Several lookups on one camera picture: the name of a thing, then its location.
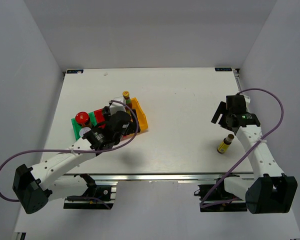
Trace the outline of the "red chili sauce bottle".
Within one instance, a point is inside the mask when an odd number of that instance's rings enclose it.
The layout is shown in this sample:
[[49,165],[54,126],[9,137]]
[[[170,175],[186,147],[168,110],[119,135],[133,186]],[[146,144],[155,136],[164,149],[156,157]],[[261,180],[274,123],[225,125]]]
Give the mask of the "red chili sauce bottle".
[[130,108],[132,109],[133,108],[133,104],[132,104],[132,101],[131,101],[131,98],[130,98],[130,92],[129,91],[123,91],[122,92],[122,96],[123,98],[125,99],[125,104]]

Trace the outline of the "small yellow label bottle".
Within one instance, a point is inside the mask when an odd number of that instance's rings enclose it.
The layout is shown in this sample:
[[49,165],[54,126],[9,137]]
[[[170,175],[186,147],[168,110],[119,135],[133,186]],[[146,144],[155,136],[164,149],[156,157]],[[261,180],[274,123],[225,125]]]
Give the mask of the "small yellow label bottle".
[[228,134],[217,147],[217,152],[220,154],[224,154],[232,144],[234,138],[235,136],[233,134]]

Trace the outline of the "silver lid jar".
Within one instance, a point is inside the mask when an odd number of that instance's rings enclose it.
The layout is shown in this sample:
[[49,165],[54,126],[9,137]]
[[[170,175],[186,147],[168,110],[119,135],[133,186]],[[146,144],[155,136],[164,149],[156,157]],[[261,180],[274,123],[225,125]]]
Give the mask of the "silver lid jar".
[[86,134],[87,132],[91,131],[90,127],[83,127],[79,130],[79,137],[82,138],[84,136],[84,134]]

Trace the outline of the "red lid sauce jar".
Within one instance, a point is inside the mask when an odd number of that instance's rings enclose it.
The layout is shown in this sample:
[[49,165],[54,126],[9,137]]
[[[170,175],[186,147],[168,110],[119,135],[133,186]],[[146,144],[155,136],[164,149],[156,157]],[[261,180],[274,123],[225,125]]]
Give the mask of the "red lid sauce jar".
[[92,127],[90,116],[85,111],[78,112],[74,119],[81,128]]

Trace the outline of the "white spice jar black lid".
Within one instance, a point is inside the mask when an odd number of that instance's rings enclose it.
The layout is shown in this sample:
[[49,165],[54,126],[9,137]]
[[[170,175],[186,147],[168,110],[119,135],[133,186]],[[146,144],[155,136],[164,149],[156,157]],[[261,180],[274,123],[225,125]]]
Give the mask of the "white spice jar black lid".
[[112,115],[109,106],[105,106],[101,113],[105,121],[108,121]]

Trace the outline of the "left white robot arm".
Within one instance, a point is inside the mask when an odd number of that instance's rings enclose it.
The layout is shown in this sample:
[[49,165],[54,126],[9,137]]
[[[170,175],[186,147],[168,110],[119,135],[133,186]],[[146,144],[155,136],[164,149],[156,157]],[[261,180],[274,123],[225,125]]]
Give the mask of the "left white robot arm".
[[68,171],[103,153],[122,148],[123,137],[135,137],[140,124],[135,109],[117,111],[97,124],[68,149],[60,149],[52,158],[32,165],[20,165],[15,170],[12,190],[27,214],[41,210],[49,201],[94,199],[98,186],[87,174],[64,177]]

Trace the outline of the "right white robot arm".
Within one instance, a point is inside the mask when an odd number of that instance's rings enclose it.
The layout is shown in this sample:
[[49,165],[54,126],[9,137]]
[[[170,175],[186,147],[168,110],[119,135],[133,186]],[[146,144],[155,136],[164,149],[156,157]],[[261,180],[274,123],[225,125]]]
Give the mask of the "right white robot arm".
[[261,124],[254,113],[247,110],[243,95],[228,95],[220,102],[212,123],[234,133],[245,150],[252,167],[254,181],[231,176],[229,170],[218,180],[212,190],[226,200],[230,196],[245,201],[252,214],[288,213],[297,191],[295,177],[287,176],[275,161],[265,141]]

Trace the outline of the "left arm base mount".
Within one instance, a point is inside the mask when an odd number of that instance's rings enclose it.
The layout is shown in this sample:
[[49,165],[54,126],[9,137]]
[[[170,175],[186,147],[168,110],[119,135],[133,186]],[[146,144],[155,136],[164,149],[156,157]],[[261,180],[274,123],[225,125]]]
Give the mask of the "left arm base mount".
[[99,184],[88,174],[79,175],[87,189],[80,196],[69,196],[64,200],[63,208],[72,210],[111,210],[115,202],[116,187]]

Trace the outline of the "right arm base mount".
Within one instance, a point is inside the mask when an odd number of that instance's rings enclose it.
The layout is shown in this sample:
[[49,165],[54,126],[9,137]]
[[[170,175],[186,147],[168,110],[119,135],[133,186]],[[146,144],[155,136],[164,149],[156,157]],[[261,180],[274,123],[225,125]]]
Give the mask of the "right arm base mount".
[[[217,181],[224,175],[224,173],[205,173],[195,174],[194,182],[197,183],[197,190],[193,192],[195,197],[199,197],[201,202],[208,191],[217,183]],[[246,203],[243,200],[234,200],[236,196],[232,193],[225,191],[224,183],[212,191],[208,196],[204,205],[212,204],[214,202],[226,201],[225,203],[208,206],[205,208],[200,207],[201,213],[240,213],[247,212]]]

